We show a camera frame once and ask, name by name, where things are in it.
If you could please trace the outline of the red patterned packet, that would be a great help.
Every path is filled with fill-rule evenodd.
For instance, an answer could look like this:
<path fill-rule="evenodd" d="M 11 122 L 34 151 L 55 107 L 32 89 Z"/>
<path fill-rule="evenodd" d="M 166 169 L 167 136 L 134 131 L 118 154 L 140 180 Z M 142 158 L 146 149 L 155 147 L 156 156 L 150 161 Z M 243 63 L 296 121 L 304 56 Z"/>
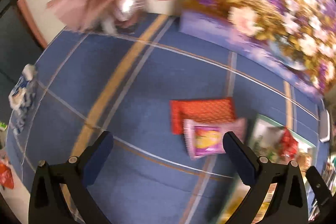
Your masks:
<path fill-rule="evenodd" d="M 233 122 L 236 119 L 232 97 L 210 100 L 171 100 L 170 121 L 174 135 L 183 134 L 183 121 L 200 123 Z"/>

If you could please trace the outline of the blue plaid tablecloth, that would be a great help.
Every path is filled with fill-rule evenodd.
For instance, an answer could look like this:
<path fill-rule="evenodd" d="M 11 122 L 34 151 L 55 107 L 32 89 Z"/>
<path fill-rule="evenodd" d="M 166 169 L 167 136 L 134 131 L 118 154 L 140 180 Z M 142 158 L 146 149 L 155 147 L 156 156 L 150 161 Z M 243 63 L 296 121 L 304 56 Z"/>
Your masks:
<path fill-rule="evenodd" d="M 150 14 L 125 39 L 65 30 L 56 36 L 36 63 L 37 96 L 25 129 L 7 137 L 26 189 L 38 161 L 65 162 L 105 129 L 116 141 L 89 191 L 112 223 L 210 223 L 235 169 L 226 155 L 189 158 L 171 131 L 171 100 L 231 97 L 236 115 L 250 124 L 262 114 L 292 125 L 315 146 L 315 166 L 323 169 L 329 145 L 318 137 L 320 103 L 178 27 L 176 19 Z"/>

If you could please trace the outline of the pink purple swiss roll packet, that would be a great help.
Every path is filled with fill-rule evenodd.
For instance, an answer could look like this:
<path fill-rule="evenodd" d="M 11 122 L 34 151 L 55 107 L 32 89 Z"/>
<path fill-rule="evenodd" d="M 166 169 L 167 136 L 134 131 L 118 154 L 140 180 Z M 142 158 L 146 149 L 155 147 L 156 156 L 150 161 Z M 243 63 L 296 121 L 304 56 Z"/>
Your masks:
<path fill-rule="evenodd" d="M 183 136 L 190 159 L 196 160 L 208 155 L 223 154 L 223 137 L 232 131 L 244 142 L 247 120 L 239 118 L 227 123 L 199 123 L 192 119 L 183 121 Z"/>

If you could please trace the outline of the white teal-rimmed tray box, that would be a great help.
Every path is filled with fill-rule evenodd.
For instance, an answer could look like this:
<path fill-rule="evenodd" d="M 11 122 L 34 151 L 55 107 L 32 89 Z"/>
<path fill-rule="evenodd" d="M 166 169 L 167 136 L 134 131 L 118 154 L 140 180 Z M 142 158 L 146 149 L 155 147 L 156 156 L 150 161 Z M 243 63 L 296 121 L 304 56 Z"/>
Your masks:
<path fill-rule="evenodd" d="M 280 141 L 285 131 L 285 126 L 271 120 L 264 115 L 258 115 L 252 133 L 246 144 L 257 156 L 266 156 L 272 163 L 288 164 L 290 156 L 280 152 Z M 309 191 L 307 169 L 313 165 L 316 146 L 292 130 L 289 130 L 293 139 L 297 142 L 297 152 L 294 160 L 299 164 L 306 191 Z M 243 198 L 248 193 L 249 186 L 244 185 L 239 176 L 234 177 L 234 184 L 230 188 L 230 195 L 225 199 L 224 206 L 215 223 L 226 223 L 233 212 L 238 208 Z"/>

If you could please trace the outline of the flower vase painting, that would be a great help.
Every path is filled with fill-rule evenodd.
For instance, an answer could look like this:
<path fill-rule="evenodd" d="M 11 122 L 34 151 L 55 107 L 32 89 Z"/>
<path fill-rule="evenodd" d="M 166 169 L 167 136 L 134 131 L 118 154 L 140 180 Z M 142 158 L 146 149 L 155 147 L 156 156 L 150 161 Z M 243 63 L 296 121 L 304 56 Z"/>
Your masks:
<path fill-rule="evenodd" d="M 180 30 L 240 53 L 311 98 L 335 85 L 335 0 L 183 0 Z"/>

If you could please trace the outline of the crumpled blue white wrapper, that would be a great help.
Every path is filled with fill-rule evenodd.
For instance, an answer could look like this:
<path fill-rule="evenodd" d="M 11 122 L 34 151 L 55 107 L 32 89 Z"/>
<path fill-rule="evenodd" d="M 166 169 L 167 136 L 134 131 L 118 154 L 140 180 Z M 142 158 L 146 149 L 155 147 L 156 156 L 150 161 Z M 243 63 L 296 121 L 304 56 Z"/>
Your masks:
<path fill-rule="evenodd" d="M 15 135 L 23 131 L 30 108 L 34 104 L 37 90 L 37 74 L 36 66 L 27 64 L 9 94 L 9 103 L 15 118 L 13 123 Z"/>

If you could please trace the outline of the red candy-twist snack packet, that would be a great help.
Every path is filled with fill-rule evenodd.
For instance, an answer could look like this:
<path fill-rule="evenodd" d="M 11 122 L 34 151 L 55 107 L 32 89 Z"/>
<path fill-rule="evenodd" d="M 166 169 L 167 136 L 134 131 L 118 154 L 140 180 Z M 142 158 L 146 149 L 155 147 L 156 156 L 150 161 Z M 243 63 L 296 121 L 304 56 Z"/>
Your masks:
<path fill-rule="evenodd" d="M 291 132 L 284 127 L 281 138 L 278 142 L 278 154 L 285 161 L 294 160 L 298 153 L 298 141 L 294 139 Z"/>

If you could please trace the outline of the white power adapter box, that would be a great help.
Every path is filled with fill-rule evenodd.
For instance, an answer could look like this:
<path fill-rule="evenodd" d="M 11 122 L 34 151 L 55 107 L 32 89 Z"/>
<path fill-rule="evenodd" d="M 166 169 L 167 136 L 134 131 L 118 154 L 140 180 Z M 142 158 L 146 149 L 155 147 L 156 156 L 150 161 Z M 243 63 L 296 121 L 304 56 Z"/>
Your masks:
<path fill-rule="evenodd" d="M 326 109 L 320 113 L 319 140 L 322 143 L 326 143 L 330 140 L 330 114 Z"/>

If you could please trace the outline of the colourful bags on floor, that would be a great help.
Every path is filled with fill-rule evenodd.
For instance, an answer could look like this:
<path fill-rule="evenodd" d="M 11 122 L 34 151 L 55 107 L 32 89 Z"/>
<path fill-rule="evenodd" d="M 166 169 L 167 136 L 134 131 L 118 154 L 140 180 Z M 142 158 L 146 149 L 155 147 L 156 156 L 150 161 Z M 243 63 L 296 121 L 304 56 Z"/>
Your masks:
<path fill-rule="evenodd" d="M 1 122 L 1 169 L 0 180 L 1 187 L 14 189 L 14 179 L 10 168 L 10 161 L 7 156 L 5 137 L 7 133 L 7 124 Z"/>

